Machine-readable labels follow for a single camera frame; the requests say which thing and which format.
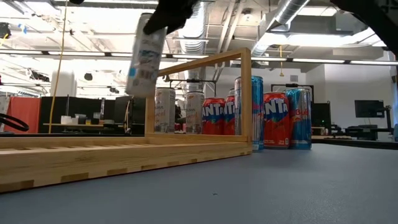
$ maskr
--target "desk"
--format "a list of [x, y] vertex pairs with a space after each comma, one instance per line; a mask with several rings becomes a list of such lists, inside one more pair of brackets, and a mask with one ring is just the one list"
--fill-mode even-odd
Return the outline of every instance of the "desk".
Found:
[[314, 144], [0, 195], [1, 223], [396, 223], [398, 151]]

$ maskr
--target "soda can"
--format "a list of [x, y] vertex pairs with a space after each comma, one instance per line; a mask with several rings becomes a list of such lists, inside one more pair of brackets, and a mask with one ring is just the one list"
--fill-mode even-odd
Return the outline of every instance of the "soda can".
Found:
[[232, 88], [228, 92], [228, 96], [234, 96], [235, 95], [235, 88]]
[[290, 148], [311, 149], [311, 93], [296, 88], [285, 94], [289, 101]]
[[175, 90], [156, 88], [155, 91], [155, 132], [174, 133]]
[[185, 96], [186, 132], [201, 134], [201, 111], [205, 102], [205, 94], [201, 91], [191, 91]]
[[138, 21], [136, 40], [127, 76], [126, 93], [128, 95], [147, 97], [153, 96], [155, 92], [166, 28], [146, 35], [143, 28], [151, 16], [151, 13], [142, 13]]
[[224, 107], [223, 98], [205, 99], [201, 112], [202, 134], [224, 134]]
[[227, 96], [225, 100], [224, 135], [235, 135], [235, 96], [234, 95]]
[[[241, 135], [242, 129], [242, 79], [235, 79], [235, 133]], [[261, 77], [251, 77], [252, 98], [252, 146], [253, 151], [264, 149], [264, 100]]]
[[264, 148], [287, 149], [290, 139], [289, 101], [285, 93], [264, 94]]

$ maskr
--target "red can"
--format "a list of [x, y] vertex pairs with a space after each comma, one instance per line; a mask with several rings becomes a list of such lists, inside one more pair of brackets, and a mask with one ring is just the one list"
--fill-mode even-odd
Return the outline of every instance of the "red can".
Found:
[[289, 101], [285, 93], [264, 94], [264, 148], [287, 149], [290, 141]]
[[224, 135], [235, 135], [235, 96], [229, 95], [225, 100]]
[[201, 113], [202, 134], [221, 135], [224, 133], [224, 107], [223, 98], [205, 99]]

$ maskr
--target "computer monitor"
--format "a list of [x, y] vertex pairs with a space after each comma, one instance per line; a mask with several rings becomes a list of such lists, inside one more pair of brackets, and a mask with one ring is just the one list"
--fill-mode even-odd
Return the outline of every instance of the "computer monitor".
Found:
[[356, 100], [355, 117], [384, 118], [384, 102], [382, 100]]

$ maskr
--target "black cable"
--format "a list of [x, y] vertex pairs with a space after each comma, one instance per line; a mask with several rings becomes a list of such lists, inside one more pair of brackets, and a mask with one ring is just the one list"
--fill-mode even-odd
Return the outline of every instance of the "black cable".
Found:
[[[20, 124], [20, 126], [16, 125], [13, 122], [8, 121], [7, 119], [14, 121], [17, 124]], [[2, 114], [2, 113], [0, 113], [0, 124], [1, 123], [3, 123], [4, 125], [10, 126], [14, 129], [17, 129], [19, 131], [28, 131], [29, 130], [29, 125], [27, 125], [25, 122], [21, 121], [18, 118], [13, 117], [13, 116], [9, 116], [9, 115]]]

